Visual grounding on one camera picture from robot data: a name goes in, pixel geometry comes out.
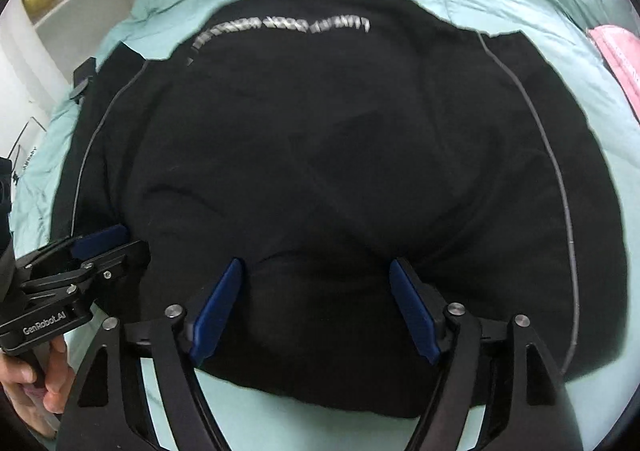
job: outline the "pink fabric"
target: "pink fabric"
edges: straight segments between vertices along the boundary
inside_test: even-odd
[[[640,39],[619,26],[604,25],[589,30],[604,59],[625,91],[640,120]]]

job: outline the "light green bedding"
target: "light green bedding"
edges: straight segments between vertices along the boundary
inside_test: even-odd
[[[215,9],[234,0],[137,0],[131,17],[117,25],[97,54],[102,63],[125,42],[146,58],[164,59],[193,34]],[[556,68],[585,111],[614,178],[623,209],[629,248],[630,312],[625,351],[615,363],[569,384],[586,449],[593,449],[624,410],[640,383],[640,128],[625,95],[604,67],[580,24],[629,23],[621,0],[414,0],[457,26],[490,34],[523,31]],[[63,157],[78,108],[72,102],[56,110],[45,144],[18,185],[12,212],[15,248],[23,254],[48,240],[50,211]],[[77,365],[92,327],[70,335]],[[161,443],[174,449],[163,421],[152,366],[143,363],[148,396]],[[334,451],[404,449],[415,421],[369,413],[343,413],[301,404],[234,386],[203,373],[199,378],[212,411],[234,451]],[[460,449],[474,445],[482,410],[472,411]]]

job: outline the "gray piping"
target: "gray piping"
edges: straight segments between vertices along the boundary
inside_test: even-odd
[[[100,132],[100,130],[102,129],[102,126],[104,125],[104,121],[107,120],[107,116],[109,115],[111,108],[113,108],[113,105],[116,102],[116,100],[118,100],[118,98],[124,92],[126,92],[130,87],[132,87],[132,85],[140,78],[140,76],[146,70],[146,67],[148,66],[148,64],[149,64],[149,61],[145,60],[145,63],[142,65],[142,68],[140,68],[138,73],[135,74],[127,84],[125,84],[121,89],[118,90],[118,93],[115,94],[115,96],[111,99],[111,102],[109,103],[109,106],[107,106],[107,109],[104,110],[104,114],[102,115],[102,118],[98,123],[98,126],[95,128],[94,133],[91,135],[91,139],[89,139],[89,144],[87,145],[86,150],[84,152],[84,157],[82,157],[82,163],[80,164],[80,173],[78,174],[78,183],[76,184],[76,195],[74,197],[74,209],[71,216],[71,236],[74,235],[74,232],[76,230],[76,211],[78,209],[78,197],[80,195],[80,182],[82,181],[82,173],[84,172],[84,165],[86,164],[86,160],[89,157],[89,151],[91,150],[92,145],[94,145],[94,140],[98,135],[98,133]]]
[[[564,209],[564,224],[566,226],[566,240],[567,247],[569,251],[569,266],[571,268],[571,282],[572,289],[574,294],[574,323],[571,329],[571,341],[569,343],[569,348],[564,356],[564,363],[562,364],[561,373],[564,375],[566,370],[569,368],[572,359],[574,358],[575,349],[578,344],[578,326],[580,324],[580,296],[578,295],[578,269],[577,263],[575,261],[575,246],[574,246],[574,226],[571,222],[571,212],[569,210],[569,199],[566,195],[566,188],[564,187],[564,179],[562,178],[562,172],[560,171],[560,166],[558,164],[558,160],[556,159],[556,155],[554,155],[554,151],[551,148],[551,144],[549,143],[549,139],[546,136],[545,127],[542,125],[542,121],[540,121],[540,116],[536,111],[533,102],[531,101],[529,94],[524,89],[524,86],[518,79],[518,76],[514,74],[507,65],[505,65],[498,57],[489,50],[486,43],[484,42],[484,38],[482,34],[476,32],[478,34],[478,38],[482,43],[482,48],[487,53],[494,62],[500,66],[500,68],[511,78],[511,80],[516,84],[522,97],[527,103],[531,114],[533,115],[536,124],[538,125],[538,130],[540,131],[540,137],[542,137],[542,142],[545,144],[546,152],[549,155],[551,160],[551,164],[553,164],[554,171],[556,172],[556,179],[558,180],[558,187],[560,188],[560,196],[562,198],[562,208]]]

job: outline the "shelf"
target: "shelf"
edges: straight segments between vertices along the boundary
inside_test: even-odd
[[[67,81],[95,54],[109,30],[129,16],[134,0],[64,0],[35,30]]]

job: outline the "hand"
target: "hand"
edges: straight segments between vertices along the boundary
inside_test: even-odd
[[[65,338],[58,336],[49,343],[49,346],[49,364],[45,378],[47,392],[43,404],[51,413],[62,413],[76,374],[68,365]],[[55,431],[22,390],[22,384],[33,384],[35,381],[36,372],[30,365],[19,357],[0,354],[0,383],[16,413],[42,436],[53,438]]]

